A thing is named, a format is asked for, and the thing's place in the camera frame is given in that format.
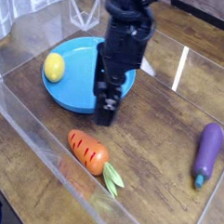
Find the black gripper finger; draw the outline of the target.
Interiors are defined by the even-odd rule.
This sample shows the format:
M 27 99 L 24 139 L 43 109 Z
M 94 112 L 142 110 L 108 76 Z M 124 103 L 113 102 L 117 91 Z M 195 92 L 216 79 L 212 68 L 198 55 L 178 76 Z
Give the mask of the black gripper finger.
M 96 94 L 96 124 L 110 126 L 120 108 L 120 86 L 114 86 L 105 82 L 98 82 Z
M 98 82 L 100 81 L 100 77 L 102 76 L 103 63 L 102 63 L 102 46 L 103 43 L 99 43 L 97 45 L 98 57 L 96 58 L 96 69 L 94 75 L 94 95 L 98 94 Z

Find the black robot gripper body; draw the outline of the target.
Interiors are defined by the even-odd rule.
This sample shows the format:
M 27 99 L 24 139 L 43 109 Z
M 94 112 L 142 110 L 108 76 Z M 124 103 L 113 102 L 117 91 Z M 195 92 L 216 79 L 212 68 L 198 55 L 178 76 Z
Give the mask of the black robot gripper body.
M 126 72 L 138 69 L 145 51 L 146 29 L 139 23 L 110 20 L 102 46 L 103 70 L 100 81 L 120 86 Z

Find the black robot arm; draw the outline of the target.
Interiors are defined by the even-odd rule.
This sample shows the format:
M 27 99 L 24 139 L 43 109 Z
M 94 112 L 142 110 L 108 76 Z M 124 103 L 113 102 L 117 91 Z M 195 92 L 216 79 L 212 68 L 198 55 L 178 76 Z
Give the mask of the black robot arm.
M 128 71 L 138 70 L 156 20 L 150 8 L 158 0 L 106 0 L 110 14 L 105 41 L 97 45 L 94 75 L 96 124 L 109 126 L 119 111 Z

